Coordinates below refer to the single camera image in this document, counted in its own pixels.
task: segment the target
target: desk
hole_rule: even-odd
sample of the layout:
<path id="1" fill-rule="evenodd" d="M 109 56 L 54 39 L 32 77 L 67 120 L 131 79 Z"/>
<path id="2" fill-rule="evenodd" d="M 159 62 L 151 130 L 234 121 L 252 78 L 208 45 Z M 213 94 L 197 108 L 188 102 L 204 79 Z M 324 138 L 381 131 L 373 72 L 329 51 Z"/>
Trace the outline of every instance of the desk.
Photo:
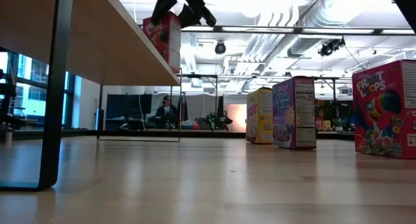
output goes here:
<path id="1" fill-rule="evenodd" d="M 58 177 L 65 71 L 102 85 L 177 86 L 179 79 L 119 0 L 0 0 L 0 46 L 49 64 L 39 181 Z"/>

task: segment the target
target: shelf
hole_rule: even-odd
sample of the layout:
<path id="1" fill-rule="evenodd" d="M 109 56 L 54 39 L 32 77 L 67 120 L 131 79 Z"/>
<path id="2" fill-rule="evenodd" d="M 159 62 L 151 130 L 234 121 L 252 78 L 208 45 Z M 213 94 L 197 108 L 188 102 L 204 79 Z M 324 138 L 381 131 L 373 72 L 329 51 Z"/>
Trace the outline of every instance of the shelf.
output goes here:
<path id="1" fill-rule="evenodd" d="M 0 46 L 49 63 L 54 6 L 0 0 Z M 179 85 L 119 0 L 73 0 L 67 70 L 103 85 Z"/>

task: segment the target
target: ceiling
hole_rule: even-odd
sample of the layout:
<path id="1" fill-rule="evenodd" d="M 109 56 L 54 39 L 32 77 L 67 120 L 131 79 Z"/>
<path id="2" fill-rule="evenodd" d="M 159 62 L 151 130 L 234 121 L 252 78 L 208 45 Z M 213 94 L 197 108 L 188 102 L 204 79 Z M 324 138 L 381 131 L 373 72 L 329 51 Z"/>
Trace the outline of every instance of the ceiling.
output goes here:
<path id="1" fill-rule="evenodd" d="M 156 2 L 120 1 L 138 24 L 151 16 Z M 178 0 L 171 11 L 180 13 L 183 3 L 184 0 Z M 205 3 L 217 19 L 217 25 L 316 27 L 318 21 L 318 27 L 410 29 L 392 0 L 318 0 L 312 7 L 308 6 L 314 0 L 205 0 Z M 298 21 L 303 11 L 307 13 Z M 372 68 L 397 59 L 413 59 L 416 52 L 416 36 L 345 36 L 346 47 L 331 56 L 321 57 L 317 51 L 322 43 L 340 36 L 319 36 L 306 40 L 300 37 L 238 32 L 182 32 L 181 67 L 185 73 L 199 74 L 282 76 L 290 71 L 292 76 L 351 77 L 361 67 Z M 217 41 L 225 43 L 225 54 L 215 54 Z M 300 54 L 296 58 L 289 56 L 288 49 L 293 50 L 301 42 L 301 47 L 295 50 L 299 52 L 299 48 L 302 48 Z M 193 81 L 194 84 L 191 84 L 191 79 L 184 81 L 185 91 L 197 92 L 212 87 L 208 80 Z M 244 92 L 272 86 L 276 82 L 272 79 L 220 79 L 218 91 Z"/>

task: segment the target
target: toucan cartoon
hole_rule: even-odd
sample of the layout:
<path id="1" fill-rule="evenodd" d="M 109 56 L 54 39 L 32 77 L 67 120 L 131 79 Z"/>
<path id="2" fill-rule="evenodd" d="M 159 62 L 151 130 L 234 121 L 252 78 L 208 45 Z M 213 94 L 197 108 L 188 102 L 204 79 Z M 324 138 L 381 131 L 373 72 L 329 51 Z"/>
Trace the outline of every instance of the toucan cartoon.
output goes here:
<path id="1" fill-rule="evenodd" d="M 367 124 L 367 120 L 369 119 L 373 124 L 373 129 L 378 131 L 378 122 L 379 118 L 382 114 L 386 112 L 392 112 L 395 114 L 400 114 L 402 110 L 402 102 L 400 100 L 399 94 L 394 90 L 388 90 L 384 93 L 381 93 L 373 100 L 368 102 L 365 106 L 365 112 L 367 115 L 363 113 L 363 111 L 358 108 L 356 110 L 356 121 L 359 127 L 364 128 L 365 130 L 370 129 L 370 126 Z M 392 124 L 389 125 L 385 131 L 388 134 L 392 133 Z"/>

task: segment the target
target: glass wall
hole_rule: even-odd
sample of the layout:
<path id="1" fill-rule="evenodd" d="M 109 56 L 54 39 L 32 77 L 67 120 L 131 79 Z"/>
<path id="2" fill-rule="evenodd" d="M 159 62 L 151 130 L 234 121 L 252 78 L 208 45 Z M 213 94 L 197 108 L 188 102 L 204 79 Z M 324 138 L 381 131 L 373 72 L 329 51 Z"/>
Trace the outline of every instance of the glass wall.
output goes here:
<path id="1" fill-rule="evenodd" d="M 11 113 L 29 120 L 32 129 L 42 128 L 45 118 L 49 65 L 24 55 L 4 52 L 0 53 L 0 68 L 5 73 L 8 71 L 6 76 L 15 77 L 16 81 L 17 96 L 10 107 Z M 66 72 L 62 111 L 64 127 L 72 125 L 73 84 L 74 76 Z"/>

